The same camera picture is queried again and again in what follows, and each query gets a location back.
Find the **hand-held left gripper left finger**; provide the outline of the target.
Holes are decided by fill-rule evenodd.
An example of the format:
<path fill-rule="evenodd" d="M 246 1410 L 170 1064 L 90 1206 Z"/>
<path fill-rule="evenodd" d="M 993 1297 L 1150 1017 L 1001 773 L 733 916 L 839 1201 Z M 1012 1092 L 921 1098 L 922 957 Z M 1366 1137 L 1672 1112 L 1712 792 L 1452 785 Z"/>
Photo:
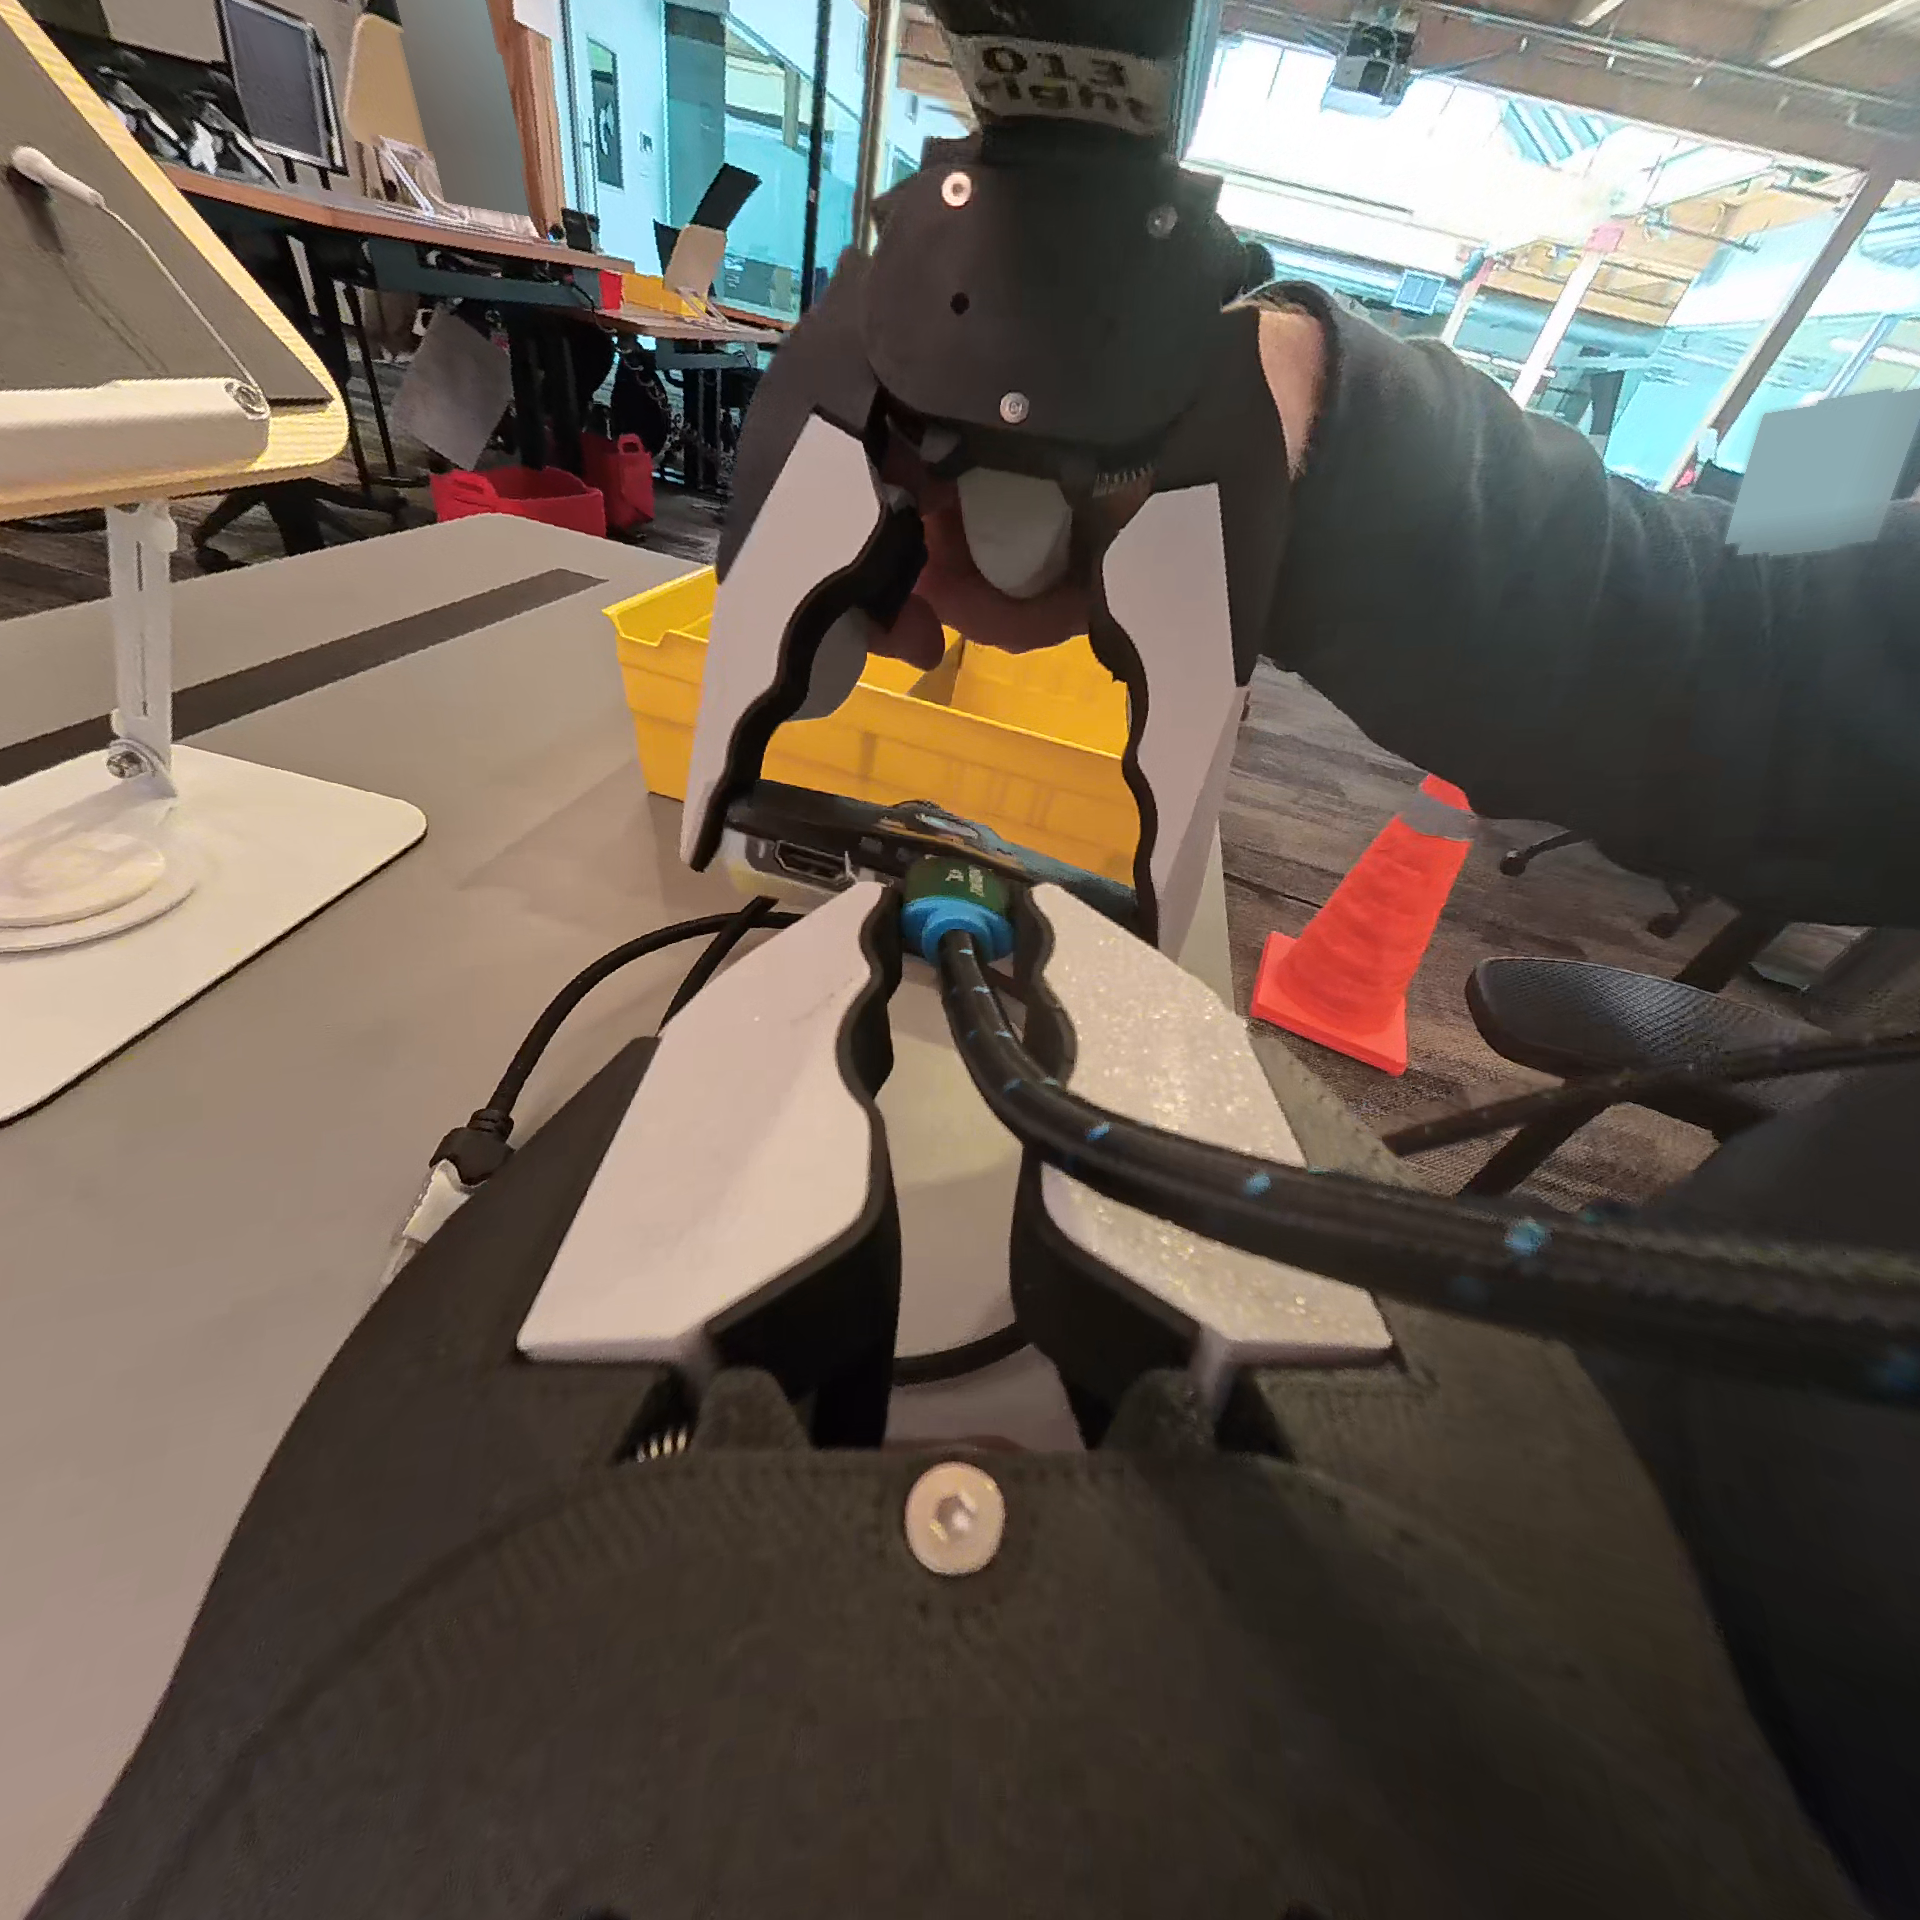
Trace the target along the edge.
<path fill-rule="evenodd" d="M 670 1021 L 518 1327 L 537 1364 L 777 1378 L 825 1450 L 875 1450 L 893 1398 L 900 1220 L 897 892 L 856 882 Z"/>

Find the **low red basket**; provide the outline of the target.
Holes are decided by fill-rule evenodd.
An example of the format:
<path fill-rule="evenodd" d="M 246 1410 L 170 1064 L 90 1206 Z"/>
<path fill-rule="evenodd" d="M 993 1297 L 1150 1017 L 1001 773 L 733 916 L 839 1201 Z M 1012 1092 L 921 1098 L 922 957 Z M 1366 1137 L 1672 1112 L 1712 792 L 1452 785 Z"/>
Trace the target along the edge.
<path fill-rule="evenodd" d="M 566 470 L 451 470 L 431 475 L 426 488 L 442 525 L 512 515 L 597 542 L 609 529 L 604 494 Z"/>

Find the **grey hanging board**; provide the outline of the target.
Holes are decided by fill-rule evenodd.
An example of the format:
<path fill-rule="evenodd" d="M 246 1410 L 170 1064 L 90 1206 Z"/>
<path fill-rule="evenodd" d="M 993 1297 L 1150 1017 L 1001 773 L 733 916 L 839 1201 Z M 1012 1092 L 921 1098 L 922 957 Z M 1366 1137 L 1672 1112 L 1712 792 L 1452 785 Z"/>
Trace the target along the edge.
<path fill-rule="evenodd" d="M 396 388 L 390 418 L 449 470 L 469 471 L 512 403 L 508 350 L 460 312 L 439 307 Z"/>

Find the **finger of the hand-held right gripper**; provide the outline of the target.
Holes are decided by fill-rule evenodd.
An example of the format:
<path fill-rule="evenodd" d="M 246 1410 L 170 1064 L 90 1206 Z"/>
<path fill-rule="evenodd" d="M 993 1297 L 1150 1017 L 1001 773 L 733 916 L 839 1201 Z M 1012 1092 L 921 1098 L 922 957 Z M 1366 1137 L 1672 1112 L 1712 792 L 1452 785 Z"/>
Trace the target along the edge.
<path fill-rule="evenodd" d="M 1127 688 L 1138 936 L 1174 959 L 1202 899 L 1248 706 L 1220 485 L 1152 494 L 1116 533 L 1098 564 L 1096 643 Z"/>
<path fill-rule="evenodd" d="M 717 579 L 679 852 L 708 870 L 787 724 L 838 713 L 925 565 L 925 525 L 850 431 L 810 417 Z"/>

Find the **orange traffic cone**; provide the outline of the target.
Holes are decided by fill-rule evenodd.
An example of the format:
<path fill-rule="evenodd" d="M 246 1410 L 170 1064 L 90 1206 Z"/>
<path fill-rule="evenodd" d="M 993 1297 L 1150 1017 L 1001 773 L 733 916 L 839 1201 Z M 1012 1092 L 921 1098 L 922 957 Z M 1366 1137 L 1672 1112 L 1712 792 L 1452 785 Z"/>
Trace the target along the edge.
<path fill-rule="evenodd" d="M 1474 842 L 1461 788 L 1427 777 L 1303 936 L 1269 935 L 1252 1021 L 1406 1076 L 1407 995 Z"/>

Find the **wooden board stand white base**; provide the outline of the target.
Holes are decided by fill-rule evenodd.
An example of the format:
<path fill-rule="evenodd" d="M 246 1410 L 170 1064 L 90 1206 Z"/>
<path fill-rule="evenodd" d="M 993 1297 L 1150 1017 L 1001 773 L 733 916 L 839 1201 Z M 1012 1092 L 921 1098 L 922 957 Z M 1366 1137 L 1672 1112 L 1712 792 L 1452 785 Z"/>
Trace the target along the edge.
<path fill-rule="evenodd" d="M 350 407 L 23 4 L 3 5 L 3 521 L 105 515 L 105 715 L 3 720 L 3 1123 L 411 855 L 403 798 L 184 745 L 174 506 L 306 481 Z"/>

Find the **grey desk monitor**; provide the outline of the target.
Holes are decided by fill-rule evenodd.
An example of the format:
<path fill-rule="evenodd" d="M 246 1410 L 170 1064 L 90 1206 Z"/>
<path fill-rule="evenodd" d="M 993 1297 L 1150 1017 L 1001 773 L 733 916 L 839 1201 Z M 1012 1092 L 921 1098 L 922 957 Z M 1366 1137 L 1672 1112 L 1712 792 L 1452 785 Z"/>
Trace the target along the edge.
<path fill-rule="evenodd" d="M 350 169 L 316 26 L 280 4 L 217 4 L 223 50 L 252 143 L 323 174 Z"/>

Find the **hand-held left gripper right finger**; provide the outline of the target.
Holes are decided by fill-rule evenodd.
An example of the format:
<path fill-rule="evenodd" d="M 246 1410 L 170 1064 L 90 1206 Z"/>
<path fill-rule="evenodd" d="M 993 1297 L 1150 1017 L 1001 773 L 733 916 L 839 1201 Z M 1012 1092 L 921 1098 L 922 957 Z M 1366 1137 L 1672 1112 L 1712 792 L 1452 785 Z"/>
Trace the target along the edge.
<path fill-rule="evenodd" d="M 1104 1112 L 1305 1168 L 1245 1021 L 1215 989 L 1055 884 L 1019 936 L 1028 1051 Z M 1123 1206 L 1023 1154 L 1012 1303 L 1083 1428 L 1147 1373 L 1181 1369 L 1210 1417 L 1263 1367 L 1368 1369 L 1393 1359 L 1377 1303 Z"/>

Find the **person's right hand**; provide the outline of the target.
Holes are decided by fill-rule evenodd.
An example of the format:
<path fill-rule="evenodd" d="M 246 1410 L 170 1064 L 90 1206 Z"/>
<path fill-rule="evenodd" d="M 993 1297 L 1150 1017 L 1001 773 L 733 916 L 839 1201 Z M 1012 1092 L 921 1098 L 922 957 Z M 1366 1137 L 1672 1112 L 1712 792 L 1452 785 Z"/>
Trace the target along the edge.
<path fill-rule="evenodd" d="M 882 467 L 915 496 L 925 564 L 890 627 L 867 625 L 870 658 L 935 669 L 946 636 L 1028 655 L 1089 632 L 1093 578 L 1105 544 L 1147 503 L 1152 471 L 1073 503 L 1059 482 L 972 470 L 940 481 L 906 445 Z"/>

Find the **person's dark sweater torso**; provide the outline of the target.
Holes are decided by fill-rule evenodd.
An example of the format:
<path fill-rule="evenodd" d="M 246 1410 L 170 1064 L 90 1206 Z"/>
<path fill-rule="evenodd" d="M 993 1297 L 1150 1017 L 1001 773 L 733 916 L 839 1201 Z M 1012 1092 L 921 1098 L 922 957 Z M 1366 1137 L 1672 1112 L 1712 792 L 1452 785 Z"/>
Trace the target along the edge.
<path fill-rule="evenodd" d="M 1637 1222 L 1917 1252 L 1917 1068 L 1758 1126 Z M 1917 1916 L 1917 1409 L 1586 1355 L 1740 1689 L 1878 1917 Z"/>

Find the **blue-flecked HDMI cable green plugs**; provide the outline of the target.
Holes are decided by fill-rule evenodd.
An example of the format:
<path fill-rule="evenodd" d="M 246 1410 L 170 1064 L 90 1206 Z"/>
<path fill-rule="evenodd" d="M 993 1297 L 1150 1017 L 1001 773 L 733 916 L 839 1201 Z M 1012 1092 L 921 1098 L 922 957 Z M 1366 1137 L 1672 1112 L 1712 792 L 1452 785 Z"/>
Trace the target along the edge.
<path fill-rule="evenodd" d="M 1083 900 L 918 859 L 904 947 L 935 965 L 949 1029 L 994 1119 L 1046 1169 L 1245 1255 L 1303 1266 L 1402 1305 L 1582 1349 L 1702 1373 L 1917 1402 L 1917 1261 L 1870 1247 L 1694 1236 L 1630 1220 L 1511 1216 L 1465 1198 L 1277 1164 L 1104 1110 L 1064 1080 L 1079 1029 L 1050 988 L 1010 1025 L 993 965 L 1041 963 L 1054 909 Z"/>

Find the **small tilted board stand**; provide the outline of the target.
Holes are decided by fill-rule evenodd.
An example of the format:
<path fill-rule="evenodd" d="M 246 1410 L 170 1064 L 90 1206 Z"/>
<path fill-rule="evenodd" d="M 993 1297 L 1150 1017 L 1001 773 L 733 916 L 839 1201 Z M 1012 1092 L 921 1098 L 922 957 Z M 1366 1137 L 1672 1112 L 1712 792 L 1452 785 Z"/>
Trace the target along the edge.
<path fill-rule="evenodd" d="M 728 227 L 759 188 L 759 174 L 724 165 L 681 227 L 654 227 L 663 285 L 681 303 L 705 303 L 716 291 L 728 245 Z"/>

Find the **person's right forearm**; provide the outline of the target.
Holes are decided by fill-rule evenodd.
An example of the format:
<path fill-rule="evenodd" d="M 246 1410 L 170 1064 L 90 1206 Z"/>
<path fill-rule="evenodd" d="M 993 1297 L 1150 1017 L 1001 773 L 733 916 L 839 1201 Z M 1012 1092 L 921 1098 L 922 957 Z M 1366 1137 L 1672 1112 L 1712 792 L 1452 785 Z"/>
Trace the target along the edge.
<path fill-rule="evenodd" d="M 1292 475 L 1262 651 L 1485 817 L 1788 924 L 1917 929 L 1917 506 L 1747 558 L 1436 341 L 1256 301 Z"/>

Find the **yellow plastic bin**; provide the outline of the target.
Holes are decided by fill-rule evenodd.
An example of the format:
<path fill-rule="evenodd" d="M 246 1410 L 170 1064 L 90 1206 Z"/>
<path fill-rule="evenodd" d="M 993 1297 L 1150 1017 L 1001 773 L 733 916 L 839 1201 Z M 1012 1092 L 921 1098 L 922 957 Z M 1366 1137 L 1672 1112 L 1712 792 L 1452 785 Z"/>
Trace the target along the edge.
<path fill-rule="evenodd" d="M 716 573 L 609 604 L 649 790 L 685 798 Z M 949 632 L 935 670 L 867 659 L 830 719 L 787 724 L 762 777 L 863 805 L 925 802 L 1001 839 L 1130 884 L 1137 802 L 1123 780 L 1127 690 L 1089 639 L 1007 655 Z"/>

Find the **black floor lamp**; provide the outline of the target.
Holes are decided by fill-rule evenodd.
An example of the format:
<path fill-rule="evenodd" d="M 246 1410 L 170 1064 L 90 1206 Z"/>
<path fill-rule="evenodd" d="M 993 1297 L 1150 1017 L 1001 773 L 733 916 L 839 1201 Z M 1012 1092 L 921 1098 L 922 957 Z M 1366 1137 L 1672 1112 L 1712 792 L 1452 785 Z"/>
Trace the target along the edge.
<path fill-rule="evenodd" d="M 814 4 L 814 39 L 810 62 L 810 148 L 806 148 L 806 184 L 803 184 L 803 248 L 802 248 L 802 291 L 799 313 L 806 317 L 818 294 L 818 255 L 820 255 L 820 205 L 824 205 L 824 173 L 825 173 L 825 133 L 830 133 L 830 57 L 832 57 L 832 18 L 834 4 Z"/>

